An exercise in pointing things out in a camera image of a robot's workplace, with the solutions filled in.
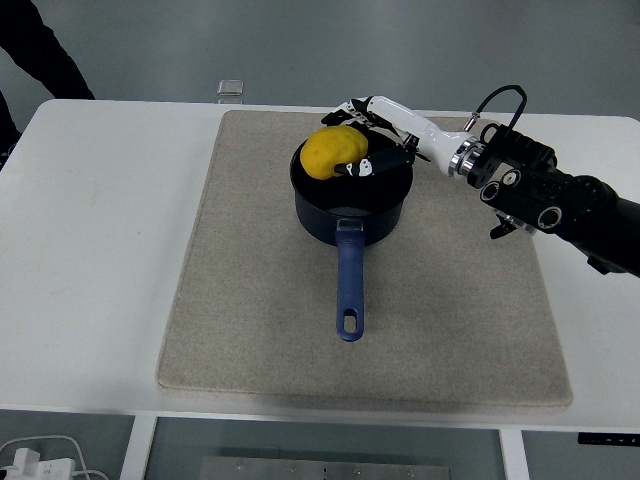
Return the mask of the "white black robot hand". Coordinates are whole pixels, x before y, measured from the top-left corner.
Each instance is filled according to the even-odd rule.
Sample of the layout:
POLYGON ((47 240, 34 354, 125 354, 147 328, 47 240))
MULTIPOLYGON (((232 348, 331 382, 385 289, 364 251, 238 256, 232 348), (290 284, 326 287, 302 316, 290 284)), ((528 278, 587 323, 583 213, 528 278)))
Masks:
POLYGON ((434 162, 449 177, 459 176, 463 156, 477 141, 466 131, 442 130, 426 117, 384 96, 351 99, 321 120, 325 126, 349 122, 366 128, 386 128, 405 147, 434 162))

